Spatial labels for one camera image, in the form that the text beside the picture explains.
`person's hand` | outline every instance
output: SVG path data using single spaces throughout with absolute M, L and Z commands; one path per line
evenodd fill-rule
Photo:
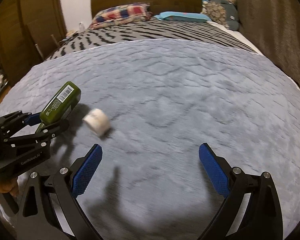
M 11 180 L 0 181 L 0 193 L 8 193 L 13 197 L 16 197 L 19 194 L 19 186 L 17 182 L 18 178 L 14 178 Z

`white cylindrical object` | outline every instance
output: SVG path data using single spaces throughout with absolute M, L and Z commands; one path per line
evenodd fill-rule
M 91 110 L 83 121 L 94 131 L 99 137 L 103 136 L 110 129 L 110 121 L 106 114 L 100 109 Z

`plaid pillow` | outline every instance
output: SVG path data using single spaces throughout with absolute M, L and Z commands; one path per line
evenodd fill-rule
M 100 11 L 93 18 L 89 29 L 99 29 L 113 25 L 149 20 L 151 13 L 147 11 L 149 4 L 128 4 Z

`metal screw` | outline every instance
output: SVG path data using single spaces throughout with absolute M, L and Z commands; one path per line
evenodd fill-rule
M 68 172 L 68 168 L 61 168 L 60 173 L 66 174 Z
M 33 172 L 33 173 L 31 173 L 30 178 L 31 178 L 31 179 L 34 179 L 37 175 L 38 175 L 38 173 Z
M 271 177 L 271 175 L 270 175 L 269 172 L 263 173 L 263 176 L 264 176 L 266 179 L 269 179 L 269 178 Z
M 238 168 L 238 167 L 234 167 L 234 168 L 233 168 L 233 172 L 234 172 L 235 174 L 240 174 L 240 173 L 241 173 L 241 169 Z

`barcode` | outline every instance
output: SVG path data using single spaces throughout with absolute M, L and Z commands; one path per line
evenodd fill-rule
M 57 96 L 57 99 L 63 103 L 73 90 L 74 88 L 67 85 L 65 89 L 63 89 L 62 92 Z

